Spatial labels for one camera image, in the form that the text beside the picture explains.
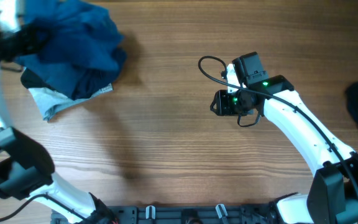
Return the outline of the teal blue t-shirt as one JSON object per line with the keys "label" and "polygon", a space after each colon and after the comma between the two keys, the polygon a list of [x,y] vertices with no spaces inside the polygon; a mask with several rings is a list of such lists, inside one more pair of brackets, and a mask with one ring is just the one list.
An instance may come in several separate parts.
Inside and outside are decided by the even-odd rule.
{"label": "teal blue t-shirt", "polygon": [[37,29],[41,49],[15,62],[35,72],[119,73],[126,55],[117,52],[123,36],[109,11],[84,1],[25,2],[24,22]]}

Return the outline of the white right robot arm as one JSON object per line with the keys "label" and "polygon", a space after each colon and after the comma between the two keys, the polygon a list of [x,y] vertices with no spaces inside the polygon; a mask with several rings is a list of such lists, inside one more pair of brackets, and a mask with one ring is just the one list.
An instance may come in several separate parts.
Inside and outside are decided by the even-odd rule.
{"label": "white right robot arm", "polygon": [[244,223],[358,223],[358,152],[338,139],[305,106],[283,76],[270,77],[256,52],[224,64],[210,109],[218,116],[267,118],[294,145],[313,181],[266,205],[246,205]]}

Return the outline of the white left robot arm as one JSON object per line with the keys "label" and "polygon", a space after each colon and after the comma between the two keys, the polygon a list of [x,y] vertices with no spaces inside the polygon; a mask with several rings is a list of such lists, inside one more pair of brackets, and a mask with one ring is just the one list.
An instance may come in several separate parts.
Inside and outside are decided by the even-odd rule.
{"label": "white left robot arm", "polygon": [[[24,1],[0,1],[0,63],[36,53],[42,46],[37,29],[19,23],[24,6]],[[68,223],[119,223],[100,199],[56,173],[47,150],[13,126],[0,85],[0,198],[11,197],[24,200],[21,210],[36,201]]]}

